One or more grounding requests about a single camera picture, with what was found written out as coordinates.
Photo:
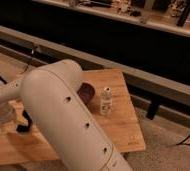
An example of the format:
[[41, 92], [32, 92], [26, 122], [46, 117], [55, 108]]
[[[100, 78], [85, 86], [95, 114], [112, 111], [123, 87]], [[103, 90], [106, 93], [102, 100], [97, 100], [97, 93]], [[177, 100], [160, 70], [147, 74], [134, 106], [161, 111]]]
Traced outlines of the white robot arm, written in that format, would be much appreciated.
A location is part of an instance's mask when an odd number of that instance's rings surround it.
[[7, 84], [0, 80], [0, 123], [19, 99], [69, 171], [133, 171], [77, 94], [83, 70], [73, 60], [37, 67]]

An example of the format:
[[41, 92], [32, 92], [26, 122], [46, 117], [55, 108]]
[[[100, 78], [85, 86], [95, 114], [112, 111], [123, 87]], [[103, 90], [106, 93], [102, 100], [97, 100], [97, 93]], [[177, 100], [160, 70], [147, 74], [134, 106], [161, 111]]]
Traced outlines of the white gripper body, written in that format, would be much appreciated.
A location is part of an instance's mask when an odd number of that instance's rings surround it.
[[15, 110], [8, 102], [0, 104], [0, 124], [5, 124], [12, 121], [14, 115]]

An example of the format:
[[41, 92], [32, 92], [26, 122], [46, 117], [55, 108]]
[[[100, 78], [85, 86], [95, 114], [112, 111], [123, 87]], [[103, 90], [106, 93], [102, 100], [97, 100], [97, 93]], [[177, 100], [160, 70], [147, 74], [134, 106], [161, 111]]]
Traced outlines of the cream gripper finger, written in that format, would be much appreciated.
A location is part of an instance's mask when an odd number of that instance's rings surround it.
[[23, 108], [16, 108], [16, 123], [27, 126], [28, 125], [28, 120], [24, 117], [24, 109]]

